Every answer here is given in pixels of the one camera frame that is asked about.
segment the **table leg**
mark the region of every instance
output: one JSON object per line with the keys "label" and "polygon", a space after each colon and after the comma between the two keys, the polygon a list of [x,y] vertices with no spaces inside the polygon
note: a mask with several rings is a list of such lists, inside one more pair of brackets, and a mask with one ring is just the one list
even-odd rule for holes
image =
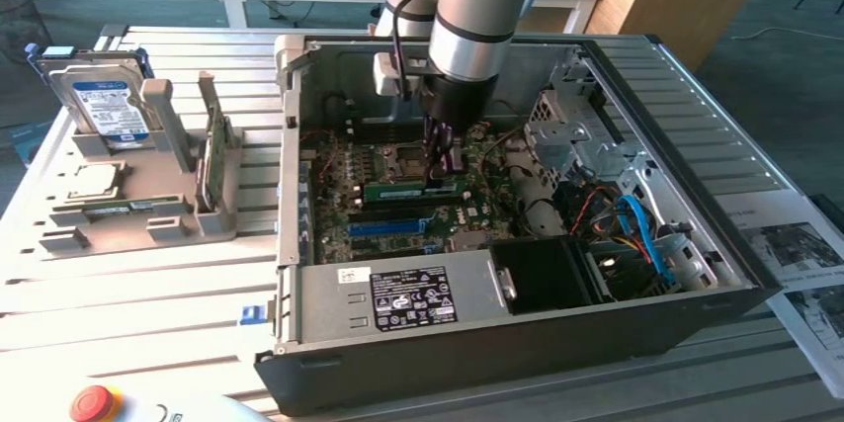
{"label": "table leg", "polygon": [[230,29],[248,29],[247,0],[222,0],[226,6],[226,18]]}
{"label": "table leg", "polygon": [[566,30],[563,31],[566,34],[583,34],[586,32],[596,2],[598,0],[578,0],[578,5],[568,14]]}

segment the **red button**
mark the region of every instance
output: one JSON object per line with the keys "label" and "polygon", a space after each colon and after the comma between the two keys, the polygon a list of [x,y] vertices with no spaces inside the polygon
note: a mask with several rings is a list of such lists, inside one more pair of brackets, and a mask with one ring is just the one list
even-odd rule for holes
{"label": "red button", "polygon": [[75,422],[96,422],[108,415],[115,396],[102,385],[91,385],[76,396],[70,407],[70,418]]}

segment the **hard drive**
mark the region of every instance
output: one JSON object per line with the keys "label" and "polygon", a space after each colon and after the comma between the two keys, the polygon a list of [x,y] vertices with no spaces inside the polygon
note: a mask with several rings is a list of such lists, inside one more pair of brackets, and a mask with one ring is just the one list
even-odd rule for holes
{"label": "hard drive", "polygon": [[140,91],[152,78],[147,54],[134,51],[76,51],[28,48],[30,61],[60,97],[78,133],[99,134],[115,150],[152,146],[150,132],[163,128]]}

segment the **motherboard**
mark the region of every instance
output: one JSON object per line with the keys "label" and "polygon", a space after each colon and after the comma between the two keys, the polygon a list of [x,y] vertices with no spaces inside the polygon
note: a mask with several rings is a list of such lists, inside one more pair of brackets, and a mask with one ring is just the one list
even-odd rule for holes
{"label": "motherboard", "polygon": [[468,173],[435,188],[424,185],[423,142],[399,141],[419,134],[387,126],[306,133],[314,264],[475,250],[519,233],[502,134],[487,123],[470,131]]}

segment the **metal workbench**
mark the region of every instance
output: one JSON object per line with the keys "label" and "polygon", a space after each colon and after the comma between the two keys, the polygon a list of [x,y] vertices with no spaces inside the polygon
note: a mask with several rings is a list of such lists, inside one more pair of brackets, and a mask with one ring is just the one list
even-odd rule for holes
{"label": "metal workbench", "polygon": [[[14,229],[46,205],[51,183],[76,159],[66,112],[51,130],[3,221],[0,371],[34,365],[222,393],[276,420],[278,408],[250,364],[239,362],[243,304],[272,296],[276,185],[283,112],[274,40],[282,30],[131,28],[98,48],[142,45],[156,76],[175,82],[187,128],[202,128],[196,73],[216,75],[222,106],[246,129],[239,236],[227,243],[28,263]],[[599,41],[715,194],[791,186],[720,117],[694,80],[643,37]],[[779,321],[760,307],[708,328],[658,358],[502,383],[327,414],[308,420],[844,420]]]}

